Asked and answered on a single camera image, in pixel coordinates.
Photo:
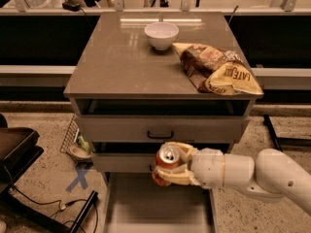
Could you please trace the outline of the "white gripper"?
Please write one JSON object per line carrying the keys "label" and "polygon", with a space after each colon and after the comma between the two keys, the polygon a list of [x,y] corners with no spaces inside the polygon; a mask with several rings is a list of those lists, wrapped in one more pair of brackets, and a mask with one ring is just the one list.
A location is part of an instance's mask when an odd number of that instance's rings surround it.
{"label": "white gripper", "polygon": [[[173,169],[156,166],[153,170],[153,179],[156,184],[159,186],[199,185],[204,189],[213,189],[223,185],[225,155],[220,150],[198,150],[192,145],[180,142],[165,144],[178,148],[181,166]],[[186,163],[190,161],[189,170]]]}

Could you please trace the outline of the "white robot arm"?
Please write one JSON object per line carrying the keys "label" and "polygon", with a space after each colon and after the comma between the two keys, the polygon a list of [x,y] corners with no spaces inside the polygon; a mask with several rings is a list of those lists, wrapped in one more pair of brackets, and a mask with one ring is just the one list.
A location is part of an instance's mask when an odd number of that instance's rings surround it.
{"label": "white robot arm", "polygon": [[311,175],[275,149],[262,150],[252,158],[167,142],[156,153],[153,179],[160,186],[173,183],[204,189],[232,188],[270,203],[287,197],[311,214]]}

